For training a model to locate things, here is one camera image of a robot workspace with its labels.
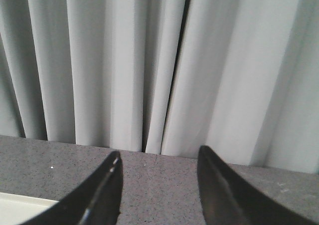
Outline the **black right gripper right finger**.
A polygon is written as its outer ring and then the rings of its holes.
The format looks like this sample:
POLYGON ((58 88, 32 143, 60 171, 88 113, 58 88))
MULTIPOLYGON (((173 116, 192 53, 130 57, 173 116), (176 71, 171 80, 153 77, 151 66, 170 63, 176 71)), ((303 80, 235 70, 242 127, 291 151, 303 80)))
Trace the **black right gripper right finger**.
POLYGON ((206 145, 198 151, 197 181, 208 225, 315 224, 260 192, 206 145))

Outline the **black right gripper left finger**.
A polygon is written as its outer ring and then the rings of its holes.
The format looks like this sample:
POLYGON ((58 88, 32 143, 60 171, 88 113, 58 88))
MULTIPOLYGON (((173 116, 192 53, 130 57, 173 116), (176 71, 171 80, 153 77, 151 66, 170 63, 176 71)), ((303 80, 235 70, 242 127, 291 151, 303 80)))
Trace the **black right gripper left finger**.
POLYGON ((115 225, 123 191, 123 162, 111 152, 76 189, 24 225, 115 225))

